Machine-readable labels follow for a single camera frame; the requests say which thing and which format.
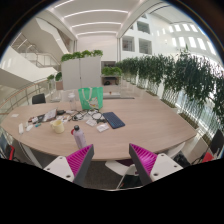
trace white wall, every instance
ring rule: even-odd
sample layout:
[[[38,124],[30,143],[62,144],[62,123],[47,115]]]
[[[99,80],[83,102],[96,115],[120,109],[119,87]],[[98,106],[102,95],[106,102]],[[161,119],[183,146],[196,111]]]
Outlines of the white wall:
[[[80,36],[77,41],[77,51],[102,50],[101,61],[117,61],[117,38],[115,35]]]
[[[10,46],[6,50],[0,68],[30,82],[46,78],[56,72],[52,67],[38,68]]]
[[[123,51],[121,41],[121,60],[127,57],[141,57],[146,55],[139,53],[139,39],[151,41],[152,55],[163,54],[168,56],[170,54],[175,55],[175,53],[177,53],[176,47],[172,45],[173,35],[169,32],[169,23],[147,13],[145,15],[147,19],[140,17],[138,21],[147,23],[149,25],[150,34],[138,31],[136,21],[133,24],[133,30],[129,29],[124,35],[134,37],[135,52]]]
[[[58,43],[58,46],[60,47],[62,52],[66,54],[68,50],[65,47],[65,44],[62,41],[61,36],[59,35],[57,29],[43,19],[36,18],[36,20],[40,28],[43,31],[50,33],[54,37],[55,41]]]

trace wooden tabletop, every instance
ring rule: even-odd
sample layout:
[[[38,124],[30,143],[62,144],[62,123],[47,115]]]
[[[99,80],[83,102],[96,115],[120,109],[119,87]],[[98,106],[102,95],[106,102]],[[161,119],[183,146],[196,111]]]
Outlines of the wooden tabletop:
[[[76,104],[77,109],[81,110],[80,103]],[[96,126],[91,127],[86,121],[71,120],[64,124],[65,131],[61,134],[55,133],[49,122],[33,127],[29,132],[24,128],[24,133],[19,134],[20,123],[24,124],[30,117],[47,113],[56,107],[58,110],[69,110],[70,104],[58,102],[17,107],[3,120],[1,126],[13,138],[32,149],[55,156],[68,156],[78,150],[71,130],[79,125],[87,144],[94,145],[95,161],[129,159],[129,143],[159,153],[196,135],[196,131],[185,120],[153,97],[147,100],[104,100],[100,112],[114,112],[125,123],[124,127],[118,129],[110,127],[99,132]]]

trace white chair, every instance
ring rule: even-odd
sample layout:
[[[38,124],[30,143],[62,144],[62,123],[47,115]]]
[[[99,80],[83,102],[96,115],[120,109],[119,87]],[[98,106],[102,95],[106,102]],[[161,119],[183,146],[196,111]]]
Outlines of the white chair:
[[[164,152],[167,156],[173,159],[184,147],[185,142],[181,143],[180,145],[176,146],[175,148],[171,148],[168,151]]]
[[[73,182],[75,178],[64,156],[58,156],[44,170],[70,182]]]
[[[154,182],[182,169],[183,167],[173,161],[169,156],[161,153],[157,156],[156,162],[150,173],[150,178]]]
[[[105,163],[105,166],[121,176],[124,176],[124,174],[127,172],[128,168],[129,168],[128,166],[125,166],[125,165],[118,163],[117,161],[114,161],[114,160],[107,161]]]

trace glass railing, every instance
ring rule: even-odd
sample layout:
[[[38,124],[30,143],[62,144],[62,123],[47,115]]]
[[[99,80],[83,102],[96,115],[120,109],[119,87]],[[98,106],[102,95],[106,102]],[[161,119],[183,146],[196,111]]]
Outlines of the glass railing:
[[[12,42],[11,47],[39,68],[53,67],[57,71],[61,69],[60,63],[52,54],[40,52],[22,33]]]

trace recessed light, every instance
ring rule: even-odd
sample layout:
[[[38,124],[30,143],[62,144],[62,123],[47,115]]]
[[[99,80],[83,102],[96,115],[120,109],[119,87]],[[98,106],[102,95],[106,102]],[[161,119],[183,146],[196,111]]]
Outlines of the recessed light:
[[[73,2],[73,1],[74,1],[74,0],[70,0],[70,1],[67,1],[67,2],[64,2],[64,3],[61,3],[61,4],[59,4],[59,5],[56,5],[54,8],[57,8],[57,7],[61,6],[61,5],[64,5],[64,4],[66,4],[66,3]]]
[[[88,12],[122,12],[122,13],[128,13],[128,11],[121,11],[121,10],[112,10],[112,9],[97,9],[97,10],[89,10],[89,11],[83,11],[83,12],[76,12],[67,16],[64,16],[64,18],[67,18],[69,16],[74,16],[82,13],[88,13]]]
[[[17,49],[19,49],[19,48],[20,48],[26,41],[27,41],[27,39],[24,40],[24,41],[19,45],[19,47],[18,47]]]
[[[76,35],[78,36],[78,35],[89,34],[89,33],[117,33],[117,32],[114,32],[114,31],[95,31],[95,32],[79,33],[79,34],[76,34]]]
[[[83,23],[83,24],[72,26],[72,27],[86,26],[86,25],[93,25],[93,24],[117,24],[117,25],[121,25],[121,23],[114,23],[114,22],[96,22],[96,23]]]

